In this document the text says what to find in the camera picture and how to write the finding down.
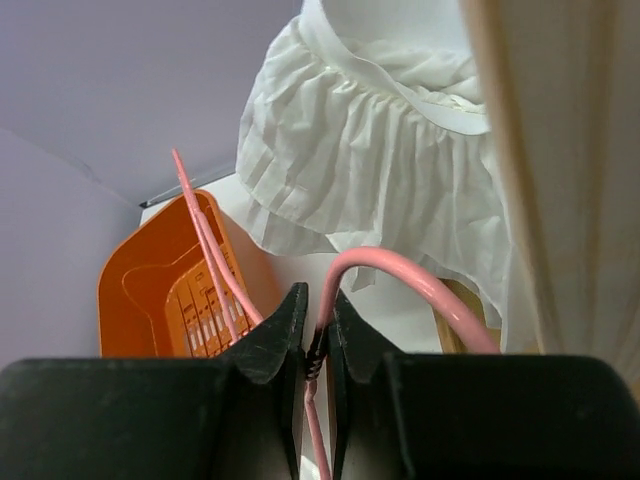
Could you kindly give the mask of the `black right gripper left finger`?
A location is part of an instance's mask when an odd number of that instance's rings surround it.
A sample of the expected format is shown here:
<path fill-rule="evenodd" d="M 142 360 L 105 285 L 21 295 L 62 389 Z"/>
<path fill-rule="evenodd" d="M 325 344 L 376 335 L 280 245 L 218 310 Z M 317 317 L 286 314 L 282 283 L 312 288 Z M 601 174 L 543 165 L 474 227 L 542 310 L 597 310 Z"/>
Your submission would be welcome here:
<path fill-rule="evenodd" d="M 295 479 L 308 287 L 212 359 L 25 359 L 1 373 L 5 479 Z"/>

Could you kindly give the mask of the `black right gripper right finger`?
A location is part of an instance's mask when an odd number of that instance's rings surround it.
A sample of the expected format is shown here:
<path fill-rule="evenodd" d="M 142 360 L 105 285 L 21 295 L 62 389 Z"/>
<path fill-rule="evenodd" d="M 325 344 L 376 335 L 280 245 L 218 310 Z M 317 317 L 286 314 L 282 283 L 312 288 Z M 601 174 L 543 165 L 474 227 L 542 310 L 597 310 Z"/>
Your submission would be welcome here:
<path fill-rule="evenodd" d="M 345 296 L 329 327 L 338 479 L 635 479 L 639 409 L 591 357 L 410 354 Z"/>

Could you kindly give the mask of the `pink wire hanger front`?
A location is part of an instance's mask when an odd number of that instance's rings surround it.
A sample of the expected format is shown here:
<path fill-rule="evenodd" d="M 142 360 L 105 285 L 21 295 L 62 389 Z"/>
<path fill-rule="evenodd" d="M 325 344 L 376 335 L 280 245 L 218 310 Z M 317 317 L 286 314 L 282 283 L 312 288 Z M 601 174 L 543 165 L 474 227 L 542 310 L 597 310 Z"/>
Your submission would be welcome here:
<path fill-rule="evenodd" d="M 222 286 L 226 285 L 232 293 L 232 297 L 239 301 L 249 320 L 254 325 L 259 325 L 264 321 L 264 318 L 231 273 L 208 220 L 199 207 L 177 150 L 172 151 L 172 157 L 189 215 L 216 291 L 220 293 Z M 444 283 L 414 262 L 393 251 L 379 247 L 357 247 L 339 254 L 331 263 L 325 277 L 314 337 L 306 354 L 304 406 L 321 479 L 332 477 L 315 405 L 317 377 L 327 356 L 325 331 L 334 319 L 334 305 L 342 277 L 349 269 L 361 266 L 381 270 L 413 289 L 444 317 L 448 326 L 457 333 L 464 345 L 472 352 L 482 354 L 498 354 L 500 352 L 487 328 L 480 323 L 471 310 Z"/>

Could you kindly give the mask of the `white ruffled skirt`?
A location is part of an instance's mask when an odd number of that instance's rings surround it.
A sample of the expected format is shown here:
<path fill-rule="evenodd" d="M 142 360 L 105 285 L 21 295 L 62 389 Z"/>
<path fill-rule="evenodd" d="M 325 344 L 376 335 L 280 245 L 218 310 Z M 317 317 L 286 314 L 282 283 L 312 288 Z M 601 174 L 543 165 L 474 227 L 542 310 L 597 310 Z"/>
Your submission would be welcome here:
<path fill-rule="evenodd" d="M 236 171 L 267 252 L 396 251 L 475 293 L 503 350 L 534 343 L 457 2 L 304 2 L 255 78 Z"/>

